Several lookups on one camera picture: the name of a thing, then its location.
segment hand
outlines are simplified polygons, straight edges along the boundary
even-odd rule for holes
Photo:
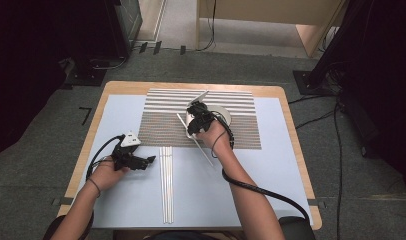
[[[196,138],[203,140],[204,144],[212,148],[215,153],[224,148],[231,148],[228,133],[217,120],[211,122],[207,132],[196,133]]]
[[[127,167],[115,171],[115,163],[110,161],[112,157],[106,157],[107,162],[101,162],[90,178],[97,184],[100,191],[107,190],[115,185],[130,169]]]

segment wooden desk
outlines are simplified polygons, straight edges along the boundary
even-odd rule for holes
[[[200,18],[213,17],[215,0],[198,0],[196,46]],[[341,22],[346,0],[219,0],[216,19],[296,24],[306,53],[312,57],[333,24]]]
[[[118,82],[113,81],[106,84],[102,93],[100,102],[94,114],[93,121],[88,131],[87,137],[82,147],[78,162],[72,174],[68,189],[65,193],[66,198],[74,198],[78,190],[81,177],[86,169],[86,163],[90,155],[90,150],[96,135],[100,120],[103,115],[103,110],[110,94],[126,94],[126,95],[146,95],[150,88],[163,89],[207,89],[207,90],[229,90],[229,91],[250,91],[254,97],[270,97],[278,98],[284,112],[284,118],[287,124],[287,129],[290,134],[294,154],[298,162],[299,172],[304,184],[306,197],[309,201],[315,200],[315,194],[309,179],[309,174],[306,169],[306,164],[303,159],[303,154],[300,148],[297,133],[291,117],[290,109],[284,90],[281,87],[273,86],[246,86],[246,85],[213,85],[213,84],[185,84],[185,83],[159,83],[159,82]],[[58,215],[63,215],[68,212],[70,205],[62,205]],[[310,206],[311,215],[313,218],[313,229],[319,229],[322,226],[321,216],[318,206]]]

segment wooden table edge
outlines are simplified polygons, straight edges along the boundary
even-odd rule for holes
[[[146,95],[150,88],[164,89],[207,89],[218,91],[251,91],[254,97],[278,97],[284,113],[287,128],[290,134],[291,143],[293,146],[296,161],[299,166],[300,175],[304,184],[306,197],[308,200],[315,200],[315,194],[310,182],[309,173],[306,168],[303,153],[300,147],[300,142],[297,137],[297,132],[291,117],[290,108],[284,89],[279,86],[255,86],[255,85],[221,85],[221,84],[194,84],[194,83],[164,83],[164,82],[126,82],[126,81],[110,81],[104,87],[97,109],[94,113],[93,120],[88,130],[87,136],[82,146],[78,161],[73,171],[71,180],[65,193],[65,198],[74,198],[79,187],[82,174],[85,170],[85,164],[91,151],[92,143],[100,124],[103,115],[104,107],[110,94],[136,94]],[[62,205],[59,209],[58,216],[67,214],[69,205]],[[322,227],[321,215],[318,206],[310,206],[310,211],[313,219],[312,229],[318,230]]]

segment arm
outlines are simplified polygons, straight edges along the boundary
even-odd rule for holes
[[[213,121],[210,129],[197,134],[197,138],[203,140],[206,146],[212,147],[229,177],[256,186],[232,151],[228,135],[223,134],[224,131],[218,121]],[[238,217],[248,239],[284,239],[277,216],[265,195],[232,184],[230,187]]]
[[[128,168],[114,170],[113,162],[101,163],[78,192],[75,202],[51,239],[79,239],[90,221],[94,203],[104,191],[115,185]]]

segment gray carpet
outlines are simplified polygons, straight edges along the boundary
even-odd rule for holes
[[[163,81],[275,85],[287,98],[299,97],[292,70],[311,70],[316,60],[187,52],[135,53],[105,82]],[[0,154],[0,239],[40,239],[59,209],[103,87],[57,90],[23,137]],[[290,106],[295,125],[333,109],[334,98]],[[86,111],[93,108],[85,125]],[[380,159],[364,159],[349,118],[337,114],[343,143],[341,239],[406,239],[406,188],[401,176]],[[339,148],[333,118],[298,130],[323,227],[317,239],[336,239]],[[92,239],[110,239],[94,230]]]

